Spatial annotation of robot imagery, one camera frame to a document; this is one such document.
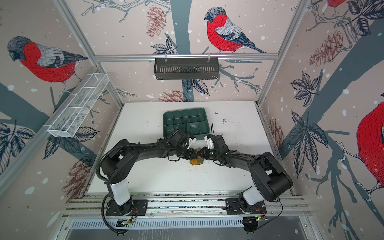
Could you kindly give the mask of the olive striped sock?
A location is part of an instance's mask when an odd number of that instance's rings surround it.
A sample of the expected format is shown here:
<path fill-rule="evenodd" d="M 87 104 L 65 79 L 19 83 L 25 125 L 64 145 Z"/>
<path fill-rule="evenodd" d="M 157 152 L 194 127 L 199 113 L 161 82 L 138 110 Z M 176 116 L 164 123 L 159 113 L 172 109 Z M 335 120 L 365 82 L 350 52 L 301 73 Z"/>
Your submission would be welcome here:
<path fill-rule="evenodd" d="M 204 163 L 204 159 L 199 155 L 199 152 L 201 150 L 202 150 L 202 148 L 198 148 L 191 153 L 190 164 L 192 166 L 198 166 L 198 165 L 202 165 Z"/>

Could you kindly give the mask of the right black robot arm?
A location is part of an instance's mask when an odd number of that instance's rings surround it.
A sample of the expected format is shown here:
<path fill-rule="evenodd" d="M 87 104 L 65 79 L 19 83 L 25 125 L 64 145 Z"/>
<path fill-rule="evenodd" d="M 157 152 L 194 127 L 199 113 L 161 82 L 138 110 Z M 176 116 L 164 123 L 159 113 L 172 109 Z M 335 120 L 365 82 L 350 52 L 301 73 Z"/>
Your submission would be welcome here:
<path fill-rule="evenodd" d="M 204 160 L 213 161 L 219 166 L 238 168 L 251 174 L 253 185 L 240 193 L 229 211 L 242 211 L 250 214 L 256 210 L 257 204 L 263 201 L 272 202 L 293 186 L 293 181 L 278 160 L 269 152 L 261 155 L 243 154 L 230 150 L 222 135 L 205 136 L 207 146 L 198 152 Z"/>

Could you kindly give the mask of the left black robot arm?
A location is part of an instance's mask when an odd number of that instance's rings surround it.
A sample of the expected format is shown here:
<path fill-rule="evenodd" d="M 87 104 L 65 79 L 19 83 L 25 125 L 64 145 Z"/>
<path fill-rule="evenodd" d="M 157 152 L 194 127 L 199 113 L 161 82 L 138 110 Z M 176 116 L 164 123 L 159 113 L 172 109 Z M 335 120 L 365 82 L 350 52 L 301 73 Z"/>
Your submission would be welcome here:
<path fill-rule="evenodd" d="M 120 208 L 122 215 L 127 215 L 133 208 L 133 199 L 126 178 L 134 164 L 153 158 L 166 158 L 170 161 L 173 156 L 177 157 L 176 162 L 180 159 L 193 160 L 197 157 L 197 151 L 191 145 L 196 140 L 194 135 L 181 130 L 151 144 L 121 140 L 98 161 L 97 177 L 107 186 L 112 203 Z"/>

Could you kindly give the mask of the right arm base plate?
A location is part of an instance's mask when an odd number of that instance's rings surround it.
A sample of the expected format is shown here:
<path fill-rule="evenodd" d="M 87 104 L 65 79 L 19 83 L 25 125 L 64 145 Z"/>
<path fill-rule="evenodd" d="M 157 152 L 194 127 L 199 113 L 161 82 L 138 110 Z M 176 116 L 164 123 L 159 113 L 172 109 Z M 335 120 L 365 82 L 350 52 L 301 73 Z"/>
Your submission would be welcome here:
<path fill-rule="evenodd" d="M 225 199 L 223 210 L 228 215 L 265 215 L 267 213 L 264 201 L 249 205 L 244 199 Z"/>

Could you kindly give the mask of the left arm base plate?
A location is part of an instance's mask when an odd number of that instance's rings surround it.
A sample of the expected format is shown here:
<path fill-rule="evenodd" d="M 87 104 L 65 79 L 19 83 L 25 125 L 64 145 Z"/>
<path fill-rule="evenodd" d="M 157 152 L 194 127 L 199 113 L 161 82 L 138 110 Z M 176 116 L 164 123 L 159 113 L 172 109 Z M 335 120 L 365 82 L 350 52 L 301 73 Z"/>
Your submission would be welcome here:
<path fill-rule="evenodd" d="M 113 199 L 107 204 L 106 216 L 145 216 L 148 207 L 148 200 L 128 200 L 119 206 Z"/>

